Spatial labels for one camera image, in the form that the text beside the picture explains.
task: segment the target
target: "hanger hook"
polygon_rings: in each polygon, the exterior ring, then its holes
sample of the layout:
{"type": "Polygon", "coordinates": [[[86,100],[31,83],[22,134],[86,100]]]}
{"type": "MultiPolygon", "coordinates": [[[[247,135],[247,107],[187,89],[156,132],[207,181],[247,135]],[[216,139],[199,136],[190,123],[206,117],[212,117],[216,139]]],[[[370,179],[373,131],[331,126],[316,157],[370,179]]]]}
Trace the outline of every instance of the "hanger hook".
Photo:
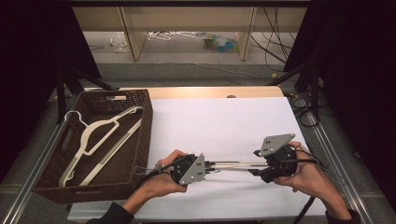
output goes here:
{"type": "Polygon", "coordinates": [[[81,113],[79,113],[77,110],[70,110],[70,111],[68,111],[68,112],[64,115],[64,121],[67,121],[67,116],[68,116],[70,113],[72,113],[72,112],[78,113],[78,120],[79,120],[79,122],[81,122],[82,124],[85,125],[85,127],[88,128],[88,124],[86,124],[86,123],[82,120],[81,113]]]}

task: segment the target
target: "hand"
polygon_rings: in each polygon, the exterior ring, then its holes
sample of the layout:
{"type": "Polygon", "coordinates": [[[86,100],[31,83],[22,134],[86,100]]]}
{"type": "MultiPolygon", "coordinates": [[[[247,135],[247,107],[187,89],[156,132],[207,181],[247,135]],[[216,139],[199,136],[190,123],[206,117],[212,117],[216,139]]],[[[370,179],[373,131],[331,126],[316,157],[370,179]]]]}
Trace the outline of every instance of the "hand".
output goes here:
{"type": "MultiPolygon", "coordinates": [[[[175,150],[168,157],[158,160],[157,165],[167,165],[177,159],[177,157],[185,156],[186,153],[175,150]]],[[[162,197],[170,193],[186,192],[187,186],[181,186],[176,183],[172,177],[163,173],[155,175],[146,181],[122,206],[126,211],[135,214],[148,200],[156,197],[162,197]]]]}
{"type": "MultiPolygon", "coordinates": [[[[301,143],[290,141],[289,145],[296,150],[301,149],[301,143]]],[[[302,151],[296,151],[297,159],[311,159],[302,151]]],[[[278,185],[289,186],[294,192],[298,190],[323,201],[329,215],[338,219],[351,219],[347,207],[332,184],[332,181],[312,162],[299,162],[293,176],[280,176],[274,180],[278,185]]]]}

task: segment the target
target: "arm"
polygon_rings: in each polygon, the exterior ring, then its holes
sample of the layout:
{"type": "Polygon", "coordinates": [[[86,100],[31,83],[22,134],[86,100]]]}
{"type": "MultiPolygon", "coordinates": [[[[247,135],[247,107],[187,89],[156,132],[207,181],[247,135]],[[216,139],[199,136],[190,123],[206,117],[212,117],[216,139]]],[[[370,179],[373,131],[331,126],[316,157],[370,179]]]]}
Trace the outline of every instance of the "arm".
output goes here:
{"type": "MultiPolygon", "coordinates": [[[[289,145],[300,149],[301,144],[298,142],[289,142],[289,145]]],[[[301,151],[297,151],[296,155],[298,159],[310,159],[307,154],[301,151]]],[[[314,163],[300,162],[298,163],[295,175],[281,176],[276,178],[274,182],[278,185],[292,187],[294,192],[299,190],[302,193],[321,199],[327,209],[326,215],[329,221],[331,219],[351,221],[352,215],[356,216],[355,213],[351,215],[349,212],[351,210],[347,209],[343,198],[332,184],[332,181],[314,163]]]]}
{"type": "MultiPolygon", "coordinates": [[[[166,165],[174,161],[185,153],[175,150],[167,158],[159,160],[157,165],[166,165]]],[[[146,181],[139,189],[137,189],[131,197],[119,206],[116,203],[111,204],[108,211],[101,218],[89,220],[88,224],[94,223],[130,223],[134,219],[134,214],[150,199],[162,197],[174,192],[186,192],[187,186],[181,186],[172,179],[169,174],[155,175],[146,181]]]]}

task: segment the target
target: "black sleeve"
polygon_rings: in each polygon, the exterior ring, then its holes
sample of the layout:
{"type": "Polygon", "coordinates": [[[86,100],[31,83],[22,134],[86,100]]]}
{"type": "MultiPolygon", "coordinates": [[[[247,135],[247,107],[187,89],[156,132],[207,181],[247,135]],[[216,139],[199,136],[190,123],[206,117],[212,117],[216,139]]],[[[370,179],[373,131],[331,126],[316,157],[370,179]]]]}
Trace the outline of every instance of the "black sleeve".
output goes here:
{"type": "Polygon", "coordinates": [[[134,216],[123,209],[123,207],[117,203],[112,203],[101,218],[90,219],[87,224],[128,224],[133,219],[134,216]]]}
{"type": "Polygon", "coordinates": [[[328,220],[329,224],[361,224],[361,216],[359,215],[358,212],[348,209],[349,214],[352,216],[352,219],[350,220],[340,220],[336,219],[334,217],[331,217],[327,212],[326,212],[326,217],[328,220]]]}

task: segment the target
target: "brown basket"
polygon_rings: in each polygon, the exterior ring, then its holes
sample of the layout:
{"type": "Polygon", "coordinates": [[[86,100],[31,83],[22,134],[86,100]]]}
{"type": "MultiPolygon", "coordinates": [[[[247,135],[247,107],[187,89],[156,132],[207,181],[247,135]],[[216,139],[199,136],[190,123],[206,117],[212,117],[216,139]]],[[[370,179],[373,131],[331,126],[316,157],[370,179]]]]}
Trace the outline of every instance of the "brown basket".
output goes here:
{"type": "MultiPolygon", "coordinates": [[[[74,177],[66,187],[59,187],[59,180],[76,155],[85,126],[71,113],[55,140],[52,155],[33,192],[56,203],[81,203],[127,199],[136,189],[142,175],[136,175],[135,167],[147,167],[152,123],[152,105],[147,90],[134,91],[84,91],[78,97],[73,110],[82,120],[91,124],[97,120],[111,119],[133,105],[142,105],[143,112],[128,114],[118,120],[119,128],[91,156],[82,156],[74,169],[74,177]],[[142,119],[141,126],[125,142],[113,158],[87,186],[82,180],[107,152],[142,119]]],[[[108,124],[96,129],[90,136],[89,151],[114,126],[108,124]]]]}

